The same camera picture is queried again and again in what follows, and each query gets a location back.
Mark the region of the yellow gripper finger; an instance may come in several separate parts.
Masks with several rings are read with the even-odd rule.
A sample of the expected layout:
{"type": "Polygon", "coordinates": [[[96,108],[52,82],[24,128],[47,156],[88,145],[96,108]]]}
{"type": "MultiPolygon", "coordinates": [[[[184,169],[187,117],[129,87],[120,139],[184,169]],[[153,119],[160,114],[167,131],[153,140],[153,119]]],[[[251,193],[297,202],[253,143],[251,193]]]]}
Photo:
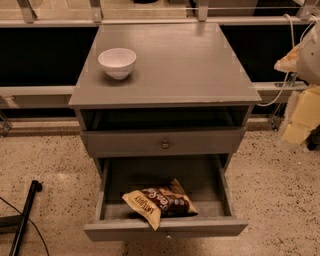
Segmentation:
{"type": "Polygon", "coordinates": [[[278,60],[274,69],[280,72],[296,72],[301,44],[294,46],[284,57],[278,60]]]}

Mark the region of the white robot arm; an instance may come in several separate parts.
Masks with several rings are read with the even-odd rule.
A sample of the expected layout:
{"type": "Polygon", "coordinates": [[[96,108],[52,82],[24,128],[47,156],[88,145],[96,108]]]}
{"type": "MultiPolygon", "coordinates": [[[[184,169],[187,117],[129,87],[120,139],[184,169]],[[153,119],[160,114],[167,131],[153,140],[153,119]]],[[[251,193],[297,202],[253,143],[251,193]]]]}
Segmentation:
{"type": "Polygon", "coordinates": [[[320,23],[316,23],[274,69],[280,72],[295,72],[299,79],[309,84],[320,84],[320,23]]]}

